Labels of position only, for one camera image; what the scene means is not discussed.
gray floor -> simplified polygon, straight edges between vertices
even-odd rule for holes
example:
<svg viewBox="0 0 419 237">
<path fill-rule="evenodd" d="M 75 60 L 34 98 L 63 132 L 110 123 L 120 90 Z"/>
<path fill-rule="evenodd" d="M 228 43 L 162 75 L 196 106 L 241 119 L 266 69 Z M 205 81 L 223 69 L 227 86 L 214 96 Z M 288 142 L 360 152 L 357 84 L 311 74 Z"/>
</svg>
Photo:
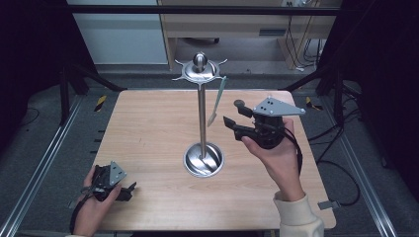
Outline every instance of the gray floor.
<svg viewBox="0 0 419 237">
<path fill-rule="evenodd" d="M 198 50 L 203 50 L 213 61 L 228 58 L 228 62 L 221 65 L 221 74 L 230 78 L 226 89 L 276 90 L 290 85 L 313 70 L 288 70 L 281 55 L 275 53 L 280 49 L 274 39 L 221 39 L 219 44 L 213 44 L 211 40 L 182 39 L 178 44 L 176 58 L 189 61 Z M 114 71 L 106 72 L 103 76 L 120 86 L 132 89 L 196 89 L 195 85 L 188 82 L 170 80 L 180 73 L 178 67 L 172 71 L 161 68 L 144 71 L 143 74 L 121 74 Z M 24 209 L 25 217 L 17 222 L 21 236 L 24 233 L 32 236 L 62 236 L 68 232 L 72 210 L 67 208 L 67 204 L 78 196 L 82 180 L 94 162 L 95 152 L 100 146 L 98 141 L 104 134 L 103 130 L 106 129 L 118 98 L 118 93 L 90 79 L 87 82 L 91 87 L 88 95 L 71 97 L 73 102 L 80 102 L 80 106 L 76 108 L 77 116 L 62 143 L 57 144 L 58 149 L 53 155 L 48 172 L 42 177 L 42 184 L 33 190 L 36 196 L 28 200 L 28 209 Z M 313 91 L 316 83 L 317 81 L 313 81 L 293 92 L 297 106 L 305 108 L 305 99 L 309 97 L 314 105 L 327 108 L 332 95 L 316 97 Z M 217 83 L 209 85 L 213 88 L 218 86 Z M 107 100 L 99 112 L 94 112 L 102 95 L 106 95 Z M 357 107 L 353 100 L 348 101 L 345 106 L 345 114 Z M 382 167 L 376 145 L 358 116 L 348 118 L 341 140 L 345 137 L 349 140 L 397 235 L 419 236 L 419 203 L 408 192 L 397 171 Z M 32 174 L 37 171 L 38 163 L 59 129 L 59 120 L 58 87 L 51 87 L 32 96 L 23 125 L 1 156 L 0 223 L 5 223 L 31 181 Z M 327 110 L 307 108 L 307 114 L 301 120 L 307 137 L 317 135 L 332 126 Z M 330 141 L 336 132 L 337 130 L 312 142 L 316 143 L 311 146 L 315 158 L 326 148 L 327 143 L 324 142 Z M 352 173 L 347 152 L 339 142 L 338 140 L 332 145 L 323 160 L 338 163 Z M 348 202 L 356 197 L 356 186 L 345 173 L 328 164 L 320 164 L 319 171 L 330 198 Z M 326 230 L 326 236 L 381 236 L 365 196 L 354 205 L 335 209 L 334 213 L 337 226 Z M 266 231 L 265 236 L 269 235 L 270 231 Z"/>
</svg>

person's hand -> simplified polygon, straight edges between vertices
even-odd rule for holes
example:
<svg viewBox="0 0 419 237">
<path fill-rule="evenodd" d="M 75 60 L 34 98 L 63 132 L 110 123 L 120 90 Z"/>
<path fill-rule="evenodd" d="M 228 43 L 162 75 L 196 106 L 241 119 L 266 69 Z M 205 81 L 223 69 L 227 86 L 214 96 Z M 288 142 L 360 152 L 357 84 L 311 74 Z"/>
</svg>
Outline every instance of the person's hand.
<svg viewBox="0 0 419 237">
<path fill-rule="evenodd" d="M 293 133 L 293 120 L 283 118 L 285 128 Z M 296 160 L 296 150 L 291 141 L 286 137 L 273 149 L 261 148 L 250 137 L 241 138 L 250 153 L 258 157 L 265 165 L 268 174 L 277 183 L 281 190 L 282 200 L 295 201 L 304 198 L 299 181 L 298 164 Z"/>
<path fill-rule="evenodd" d="M 84 179 L 83 187 L 90 187 L 92 185 L 94 173 L 95 167 L 93 166 Z M 102 202 L 96 200 L 94 197 L 88 198 L 77 214 L 73 234 L 93 236 L 120 192 L 121 185 L 116 185 L 108 197 Z"/>
</svg>

cable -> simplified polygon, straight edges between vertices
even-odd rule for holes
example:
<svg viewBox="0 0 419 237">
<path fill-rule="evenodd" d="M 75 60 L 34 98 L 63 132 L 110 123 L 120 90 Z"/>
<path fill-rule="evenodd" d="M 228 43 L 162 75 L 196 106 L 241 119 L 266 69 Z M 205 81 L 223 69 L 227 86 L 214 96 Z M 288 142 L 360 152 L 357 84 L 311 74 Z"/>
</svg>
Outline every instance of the cable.
<svg viewBox="0 0 419 237">
<path fill-rule="evenodd" d="M 291 32 L 291 22 L 292 22 L 292 20 L 293 20 L 293 16 L 289 16 L 289 25 L 288 25 L 287 34 L 286 34 L 286 47 L 287 47 L 287 50 L 288 50 L 288 52 L 289 52 L 289 54 L 290 54 L 290 57 L 291 57 L 291 58 L 292 58 L 292 60 L 293 60 L 293 65 L 294 65 L 295 67 L 307 67 L 307 66 L 312 66 L 312 65 L 314 65 L 314 64 L 304 64 L 304 63 L 301 63 L 301 62 L 298 60 L 298 53 L 296 52 L 296 49 L 295 49 L 295 44 L 294 44 L 294 42 L 293 42 L 293 33 Z M 291 37 L 291 42 L 293 43 L 293 51 L 294 51 L 294 53 L 295 53 L 295 58 L 293 57 L 293 54 L 291 53 L 290 48 L 289 48 L 289 46 L 288 46 L 288 38 L 289 38 L 289 35 L 290 35 L 290 37 Z"/>
<path fill-rule="evenodd" d="M 355 204 L 355 203 L 358 202 L 358 200 L 361 197 L 361 189 L 360 189 L 360 186 L 358 185 L 358 183 L 355 180 L 355 178 L 345 168 L 343 168 L 342 166 L 340 166 L 340 165 L 338 165 L 338 164 L 336 164 L 334 162 L 325 161 L 325 160 L 320 161 L 318 164 L 329 164 L 329 165 L 335 166 L 335 167 L 339 168 L 341 171 L 343 171 L 354 182 L 355 187 L 357 188 L 357 196 L 355 197 L 355 199 L 352 200 L 352 201 L 350 201 L 350 202 L 340 202 L 339 201 L 339 204 L 341 204 L 342 206 L 350 206 L 350 205 L 353 205 L 353 204 Z"/>
</svg>

wooden table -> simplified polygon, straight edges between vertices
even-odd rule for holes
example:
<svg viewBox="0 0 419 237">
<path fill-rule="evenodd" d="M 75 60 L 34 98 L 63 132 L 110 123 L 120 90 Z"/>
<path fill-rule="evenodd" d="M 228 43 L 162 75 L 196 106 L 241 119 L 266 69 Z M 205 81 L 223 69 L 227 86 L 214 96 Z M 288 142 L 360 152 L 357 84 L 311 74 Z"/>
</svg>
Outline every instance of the wooden table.
<svg viewBox="0 0 419 237">
<path fill-rule="evenodd" d="M 207 90 L 207 118 L 217 91 Z M 278 187 L 262 163 L 234 139 L 223 116 L 253 126 L 238 114 L 233 102 L 241 99 L 253 108 L 269 95 L 293 105 L 283 91 L 224 91 L 217 117 L 207 128 L 207 141 L 221 148 L 225 163 L 213 177 L 192 176 L 183 156 L 200 142 L 197 91 L 123 91 L 108 124 L 95 164 L 116 161 L 126 172 L 123 187 L 137 186 L 130 201 L 117 201 L 102 223 L 103 230 L 266 230 L 280 227 L 272 201 Z M 310 204 L 333 228 L 331 209 L 299 117 L 295 136 L 303 152 L 302 186 Z"/>
</svg>

black cable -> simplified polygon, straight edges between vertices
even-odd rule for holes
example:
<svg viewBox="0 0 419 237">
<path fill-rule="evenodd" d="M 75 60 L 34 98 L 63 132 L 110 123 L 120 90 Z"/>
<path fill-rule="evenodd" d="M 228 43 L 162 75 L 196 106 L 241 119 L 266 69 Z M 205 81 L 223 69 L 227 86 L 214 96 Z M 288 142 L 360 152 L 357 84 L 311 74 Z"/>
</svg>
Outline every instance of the black cable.
<svg viewBox="0 0 419 237">
<path fill-rule="evenodd" d="M 286 127 L 283 127 L 284 130 L 280 130 L 280 133 L 286 137 L 290 142 L 293 143 L 293 145 L 295 146 L 296 149 L 296 161 L 298 164 L 298 173 L 301 173 L 301 167 L 302 167 L 302 152 L 301 152 L 301 148 L 298 145 L 298 142 L 296 141 L 296 137 L 295 135 Z"/>
<path fill-rule="evenodd" d="M 333 143 L 335 143 L 335 141 L 342 135 L 343 133 L 343 127 L 340 127 L 339 131 L 336 133 L 335 137 L 332 139 L 332 141 L 329 143 L 329 145 L 326 147 L 326 149 L 323 151 L 323 153 L 321 153 L 320 157 L 316 160 L 316 164 L 318 164 L 321 159 L 323 159 L 324 155 L 326 154 L 326 152 L 330 149 L 330 147 L 332 147 Z"/>
<path fill-rule="evenodd" d="M 355 187 L 357 188 L 357 196 L 355 197 L 354 200 L 352 200 L 350 202 L 340 202 L 339 201 L 339 204 L 340 205 L 342 205 L 342 206 L 350 206 L 350 205 L 353 205 L 353 204 L 355 204 L 355 203 L 358 202 L 358 200 L 361 197 L 361 189 L 360 189 L 360 186 L 358 185 L 358 182 L 355 180 L 355 178 L 345 168 L 343 168 L 342 166 L 340 166 L 340 165 L 338 165 L 338 164 L 336 164 L 334 162 L 325 161 L 325 160 L 320 161 L 319 163 L 317 163 L 317 165 L 318 164 L 329 164 L 329 165 L 335 166 L 335 167 L 339 168 L 341 171 L 343 171 L 354 182 Z"/>
<path fill-rule="evenodd" d="M 296 52 L 295 43 L 293 42 L 293 33 L 291 32 L 291 23 L 292 23 L 292 20 L 293 20 L 293 16 L 289 16 L 289 25 L 288 25 L 288 29 L 287 29 L 287 35 L 286 35 L 286 46 L 287 46 L 287 50 L 289 51 L 290 57 L 293 59 L 293 65 L 294 66 L 297 66 L 296 63 L 295 63 L 295 59 L 296 59 L 296 61 L 300 64 L 300 66 L 297 66 L 297 67 L 312 66 L 314 64 L 304 64 L 304 63 L 301 63 L 298 60 L 298 53 Z M 291 37 L 291 42 L 293 44 L 293 52 L 295 53 L 295 59 L 293 58 L 293 55 L 292 55 L 292 53 L 290 51 L 290 48 L 288 46 L 288 35 L 290 35 L 290 37 Z"/>
<path fill-rule="evenodd" d="M 326 135 L 326 134 L 328 134 L 328 133 L 330 133 L 333 129 L 335 129 L 336 127 L 338 127 L 338 125 L 336 124 L 336 125 L 334 125 L 334 126 L 332 126 L 332 127 L 330 127 L 329 129 L 327 129 L 327 130 L 325 130 L 325 131 L 323 131 L 323 132 L 321 132 L 320 134 L 318 134 L 318 135 L 315 135 L 315 136 L 313 136 L 313 137 L 311 137 L 311 138 L 308 138 L 308 141 L 312 141 L 312 140 L 315 140 L 315 139 L 318 139 L 318 138 L 320 138 L 320 137 L 322 137 L 322 136 L 324 136 L 324 135 Z"/>
</svg>

